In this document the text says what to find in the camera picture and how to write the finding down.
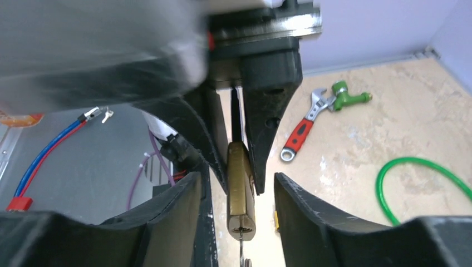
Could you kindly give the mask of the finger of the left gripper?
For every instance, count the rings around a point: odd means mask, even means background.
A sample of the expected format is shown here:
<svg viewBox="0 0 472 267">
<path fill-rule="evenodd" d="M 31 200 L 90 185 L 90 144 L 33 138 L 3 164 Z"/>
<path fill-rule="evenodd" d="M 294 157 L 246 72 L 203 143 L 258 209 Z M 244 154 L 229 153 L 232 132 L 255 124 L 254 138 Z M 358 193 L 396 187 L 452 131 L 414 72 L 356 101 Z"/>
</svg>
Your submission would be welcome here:
<svg viewBox="0 0 472 267">
<path fill-rule="evenodd" d="M 228 136 L 220 96 L 201 86 L 184 96 L 137 103 L 135 107 L 156 116 L 173 128 L 199 153 L 228 193 Z"/>
</svg>

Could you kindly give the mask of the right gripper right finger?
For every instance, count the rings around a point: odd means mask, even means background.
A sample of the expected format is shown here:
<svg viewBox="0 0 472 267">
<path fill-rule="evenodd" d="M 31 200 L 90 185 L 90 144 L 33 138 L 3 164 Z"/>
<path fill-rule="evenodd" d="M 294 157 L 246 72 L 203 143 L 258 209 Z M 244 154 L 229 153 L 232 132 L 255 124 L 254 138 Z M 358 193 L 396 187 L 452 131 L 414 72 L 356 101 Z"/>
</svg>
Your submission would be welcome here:
<svg viewBox="0 0 472 267">
<path fill-rule="evenodd" d="M 286 174 L 274 195 L 287 266 L 392 266 L 373 233 L 387 226 L 361 219 L 312 195 Z"/>
</svg>

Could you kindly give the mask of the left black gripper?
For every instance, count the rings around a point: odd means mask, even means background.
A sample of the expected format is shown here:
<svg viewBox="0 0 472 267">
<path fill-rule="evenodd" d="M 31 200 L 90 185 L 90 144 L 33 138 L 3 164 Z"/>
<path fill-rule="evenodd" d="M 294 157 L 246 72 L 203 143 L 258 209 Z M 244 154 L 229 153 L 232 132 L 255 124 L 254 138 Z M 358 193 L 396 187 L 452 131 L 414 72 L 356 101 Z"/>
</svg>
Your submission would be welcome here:
<svg viewBox="0 0 472 267">
<path fill-rule="evenodd" d="M 244 60 L 297 51 L 302 38 L 317 38 L 322 33 L 321 8 L 314 3 L 283 1 L 275 8 L 213 14 L 209 17 L 209 31 L 214 43 L 209 80 L 217 88 L 238 86 L 246 73 Z M 298 80 L 265 87 L 242 82 L 249 160 L 258 195 L 265 192 L 270 150 L 298 87 Z"/>
</svg>

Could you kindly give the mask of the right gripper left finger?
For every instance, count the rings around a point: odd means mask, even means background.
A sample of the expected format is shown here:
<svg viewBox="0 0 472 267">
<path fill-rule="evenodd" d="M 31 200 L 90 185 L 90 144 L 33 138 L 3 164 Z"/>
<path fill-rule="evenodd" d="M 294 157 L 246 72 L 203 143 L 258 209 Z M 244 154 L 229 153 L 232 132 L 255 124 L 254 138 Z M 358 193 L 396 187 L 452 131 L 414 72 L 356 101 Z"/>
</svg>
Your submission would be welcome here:
<svg viewBox="0 0 472 267">
<path fill-rule="evenodd" d="M 218 266 L 208 171 L 102 223 L 128 230 L 102 245 L 100 266 Z"/>
</svg>

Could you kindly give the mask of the black headed key bunch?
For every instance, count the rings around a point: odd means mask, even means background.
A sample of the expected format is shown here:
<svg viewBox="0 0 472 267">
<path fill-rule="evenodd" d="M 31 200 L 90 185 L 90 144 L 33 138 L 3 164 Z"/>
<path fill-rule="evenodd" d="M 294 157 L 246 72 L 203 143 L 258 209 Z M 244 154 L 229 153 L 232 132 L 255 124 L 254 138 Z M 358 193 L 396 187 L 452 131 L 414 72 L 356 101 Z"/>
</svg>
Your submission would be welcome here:
<svg viewBox="0 0 472 267">
<path fill-rule="evenodd" d="M 240 228 L 239 229 L 239 266 L 240 267 L 252 267 L 252 261 L 249 258 L 246 258 L 244 256 L 243 232 L 244 232 L 244 228 Z"/>
</svg>

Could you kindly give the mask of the large brass padlock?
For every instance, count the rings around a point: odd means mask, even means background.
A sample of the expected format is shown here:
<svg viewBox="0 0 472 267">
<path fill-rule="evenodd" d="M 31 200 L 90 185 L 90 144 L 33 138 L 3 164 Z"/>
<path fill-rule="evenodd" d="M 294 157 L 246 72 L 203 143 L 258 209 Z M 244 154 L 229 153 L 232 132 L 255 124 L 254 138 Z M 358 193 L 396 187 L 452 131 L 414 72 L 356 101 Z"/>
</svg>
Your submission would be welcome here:
<svg viewBox="0 0 472 267">
<path fill-rule="evenodd" d="M 251 241 L 256 233 L 254 177 L 248 149 L 243 142 L 239 93 L 231 91 L 232 139 L 227 153 L 227 229 L 236 240 Z"/>
</svg>

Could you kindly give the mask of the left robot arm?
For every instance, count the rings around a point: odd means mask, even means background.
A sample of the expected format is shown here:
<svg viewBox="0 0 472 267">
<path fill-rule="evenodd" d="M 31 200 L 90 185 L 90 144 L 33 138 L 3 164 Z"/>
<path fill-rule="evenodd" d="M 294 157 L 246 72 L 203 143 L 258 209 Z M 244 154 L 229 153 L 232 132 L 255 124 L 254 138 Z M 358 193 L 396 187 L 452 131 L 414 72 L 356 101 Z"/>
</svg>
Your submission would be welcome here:
<svg viewBox="0 0 472 267">
<path fill-rule="evenodd" d="M 171 160 L 183 157 L 184 145 L 191 145 L 227 190 L 227 127 L 217 90 L 240 87 L 243 133 L 255 190 L 262 194 L 279 123 L 303 80 L 299 43 L 321 34 L 321 8 L 283 1 L 279 7 L 212 14 L 208 26 L 213 49 L 204 83 L 184 96 L 141 108 L 151 132 L 174 149 Z"/>
</svg>

